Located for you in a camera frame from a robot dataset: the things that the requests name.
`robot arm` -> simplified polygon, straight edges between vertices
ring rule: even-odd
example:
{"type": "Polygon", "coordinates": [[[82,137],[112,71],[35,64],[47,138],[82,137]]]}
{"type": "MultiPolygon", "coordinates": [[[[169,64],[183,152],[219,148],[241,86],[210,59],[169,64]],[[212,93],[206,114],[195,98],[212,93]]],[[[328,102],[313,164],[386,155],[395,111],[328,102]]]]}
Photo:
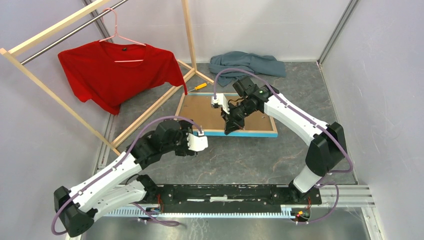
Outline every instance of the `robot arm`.
{"type": "Polygon", "coordinates": [[[68,234],[71,237],[78,236],[103,215],[152,197],[148,190],[153,181],[147,175],[140,175],[125,187],[114,189],[125,179],[159,161],[165,153],[174,151],[176,156],[196,156],[207,147],[207,137],[193,135],[191,123],[184,120],[163,121],[156,130],[141,137],[122,162],[126,152],[88,180],[70,189],[59,187],[54,192],[55,211],[58,212],[71,196],[78,194],[59,215],[68,234]]]}
{"type": "Polygon", "coordinates": [[[317,127],[319,125],[326,128],[346,150],[343,127],[337,122],[329,125],[309,115],[273,88],[278,97],[285,102],[282,103],[266,85],[259,88],[248,77],[238,80],[233,87],[243,98],[236,105],[228,102],[223,93],[218,93],[216,99],[215,97],[211,99],[214,108],[221,107],[221,116],[225,120],[225,134],[243,129],[245,118],[255,111],[260,111],[286,125],[309,146],[305,160],[306,166],[290,183],[290,186],[296,189],[298,196],[307,193],[343,159],[343,154],[334,142],[317,127]]]}

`white wall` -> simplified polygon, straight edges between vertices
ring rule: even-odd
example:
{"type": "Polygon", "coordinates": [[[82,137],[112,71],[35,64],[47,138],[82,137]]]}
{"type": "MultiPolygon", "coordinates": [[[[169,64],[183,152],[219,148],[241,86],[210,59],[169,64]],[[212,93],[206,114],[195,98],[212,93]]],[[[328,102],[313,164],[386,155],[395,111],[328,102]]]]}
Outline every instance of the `white wall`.
{"type": "Polygon", "coordinates": [[[387,239],[422,239],[424,2],[360,1],[323,63],[387,239]]]}
{"type": "MultiPolygon", "coordinates": [[[[9,50],[84,5],[80,0],[0,0],[0,6],[0,48],[9,50]]],[[[109,115],[91,101],[78,101],[57,58],[60,51],[100,37],[96,27],[89,26],[26,67],[103,133],[109,115]]],[[[101,142],[2,56],[0,96],[0,239],[64,239],[50,232],[53,192],[91,175],[101,142]]]]}
{"type": "MultiPolygon", "coordinates": [[[[212,56],[229,51],[274,55],[283,61],[316,61],[349,0],[188,2],[198,62],[209,62],[212,56]]],[[[180,0],[130,0],[116,11],[122,36],[190,61],[180,0]]],[[[105,23],[113,33],[112,14],[105,17],[105,23]]]]}

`pink clothes hanger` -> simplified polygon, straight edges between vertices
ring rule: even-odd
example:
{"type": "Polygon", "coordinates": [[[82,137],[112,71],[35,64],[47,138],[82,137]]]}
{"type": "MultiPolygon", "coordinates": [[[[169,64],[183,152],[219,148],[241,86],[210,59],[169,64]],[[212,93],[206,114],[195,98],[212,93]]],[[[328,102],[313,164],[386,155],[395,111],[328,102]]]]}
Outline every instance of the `pink clothes hanger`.
{"type": "MultiPolygon", "coordinates": [[[[103,10],[103,12],[106,11],[106,10],[111,10],[113,12],[113,14],[115,14],[115,33],[113,34],[113,36],[110,36],[110,37],[107,37],[105,39],[99,40],[99,42],[103,42],[103,41],[109,40],[109,39],[114,38],[114,37],[119,37],[121,39],[125,39],[125,40],[130,41],[130,42],[133,42],[135,44],[146,46],[144,43],[141,43],[141,42],[138,42],[138,41],[134,41],[134,40],[131,40],[129,38],[126,38],[126,37],[123,37],[123,36],[119,35],[119,33],[118,33],[118,14],[117,14],[117,12],[115,10],[113,10],[112,8],[109,8],[109,7],[108,8],[105,8],[103,10]]],[[[115,61],[115,63],[130,63],[130,62],[142,62],[142,61],[143,61],[143,59],[139,59],[139,60],[121,60],[121,61],[115,61]]]]}

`yellow screwdriver handle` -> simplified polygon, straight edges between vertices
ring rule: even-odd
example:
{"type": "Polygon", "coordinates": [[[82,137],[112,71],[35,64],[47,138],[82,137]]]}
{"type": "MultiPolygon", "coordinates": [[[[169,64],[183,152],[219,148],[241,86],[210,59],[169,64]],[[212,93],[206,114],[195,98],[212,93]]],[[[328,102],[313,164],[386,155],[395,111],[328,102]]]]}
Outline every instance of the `yellow screwdriver handle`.
{"type": "Polygon", "coordinates": [[[199,86],[196,86],[196,87],[194,87],[194,90],[199,90],[199,89],[202,89],[202,88],[204,88],[204,87],[206,87],[208,84],[205,82],[205,83],[202,83],[202,84],[200,84],[199,86]]]}

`blue-gray cloth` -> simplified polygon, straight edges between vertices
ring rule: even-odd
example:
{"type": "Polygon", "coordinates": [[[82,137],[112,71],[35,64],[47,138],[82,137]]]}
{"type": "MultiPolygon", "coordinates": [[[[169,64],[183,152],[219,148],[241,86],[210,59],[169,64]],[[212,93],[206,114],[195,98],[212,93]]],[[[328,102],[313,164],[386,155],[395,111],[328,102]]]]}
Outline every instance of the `blue-gray cloth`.
{"type": "MultiPolygon", "coordinates": [[[[224,69],[236,68],[249,71],[253,74],[266,74],[276,77],[286,77],[284,62],[277,61],[273,56],[260,56],[242,51],[230,51],[210,59],[209,71],[218,74],[224,69]]],[[[218,78],[219,85],[225,87],[232,81],[242,79],[248,74],[239,71],[230,71],[221,74],[218,78]]]]}

